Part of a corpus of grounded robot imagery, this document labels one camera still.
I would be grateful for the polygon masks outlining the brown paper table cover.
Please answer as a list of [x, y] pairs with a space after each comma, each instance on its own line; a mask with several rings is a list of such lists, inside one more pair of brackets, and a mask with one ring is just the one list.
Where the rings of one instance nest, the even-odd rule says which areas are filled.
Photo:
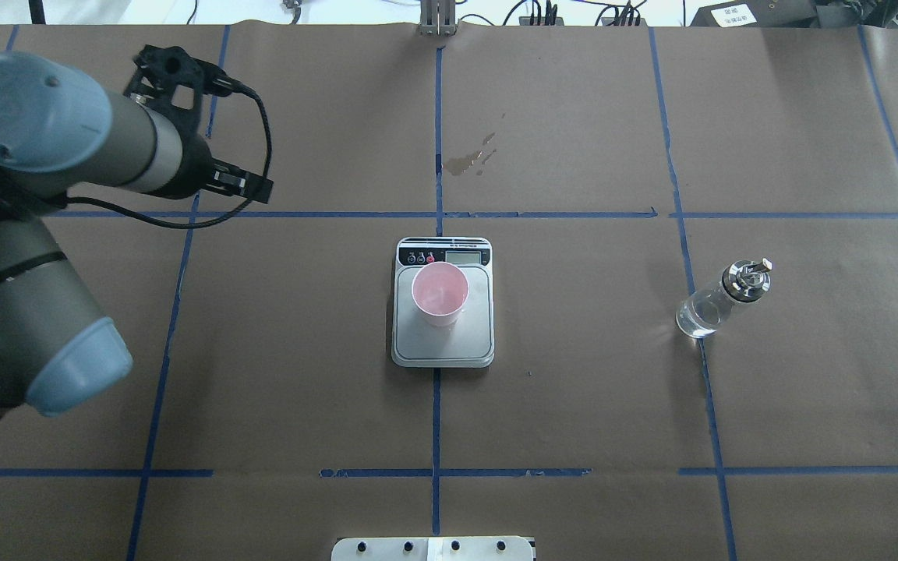
[[0, 560], [898, 560], [898, 30], [0, 25], [263, 96], [270, 205], [46, 224], [135, 358]]

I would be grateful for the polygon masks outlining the pink plastic cup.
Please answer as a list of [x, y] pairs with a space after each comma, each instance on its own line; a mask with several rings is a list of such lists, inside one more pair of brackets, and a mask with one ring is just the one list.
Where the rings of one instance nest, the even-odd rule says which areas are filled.
[[411, 281], [411, 299], [431, 326], [457, 322], [469, 298], [469, 280], [461, 267], [433, 262], [421, 266]]

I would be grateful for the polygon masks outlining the glass sauce bottle metal spout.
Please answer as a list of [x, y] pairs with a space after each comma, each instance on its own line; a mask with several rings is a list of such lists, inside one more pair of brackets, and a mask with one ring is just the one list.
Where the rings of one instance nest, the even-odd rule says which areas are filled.
[[769, 293], [773, 267], [766, 258], [735, 260], [716, 280], [689, 295], [678, 306], [678, 329], [694, 340], [716, 333], [731, 316]]

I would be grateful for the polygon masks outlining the aluminium frame post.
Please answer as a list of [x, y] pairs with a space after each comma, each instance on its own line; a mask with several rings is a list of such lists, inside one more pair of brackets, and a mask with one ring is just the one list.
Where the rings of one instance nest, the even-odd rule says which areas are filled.
[[424, 37], [451, 37], [458, 31], [457, 1], [419, 1], [419, 35]]

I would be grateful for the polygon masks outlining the black box white label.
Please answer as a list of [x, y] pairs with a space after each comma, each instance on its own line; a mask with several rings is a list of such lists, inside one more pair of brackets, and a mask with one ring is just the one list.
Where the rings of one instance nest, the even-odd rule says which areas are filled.
[[815, 1], [726, 1], [698, 8], [689, 27], [809, 27], [818, 16]]

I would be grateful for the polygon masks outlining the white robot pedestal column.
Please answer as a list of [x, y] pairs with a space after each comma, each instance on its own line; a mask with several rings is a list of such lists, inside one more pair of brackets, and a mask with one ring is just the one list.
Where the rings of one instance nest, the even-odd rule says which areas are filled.
[[331, 560], [537, 560], [533, 538], [517, 535], [342, 538]]

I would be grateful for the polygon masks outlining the grey digital kitchen scale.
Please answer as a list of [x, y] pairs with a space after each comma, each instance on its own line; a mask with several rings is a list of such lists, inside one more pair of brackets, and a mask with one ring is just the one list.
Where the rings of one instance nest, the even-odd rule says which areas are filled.
[[494, 252], [487, 238], [408, 237], [394, 255], [391, 359], [484, 369], [495, 359]]

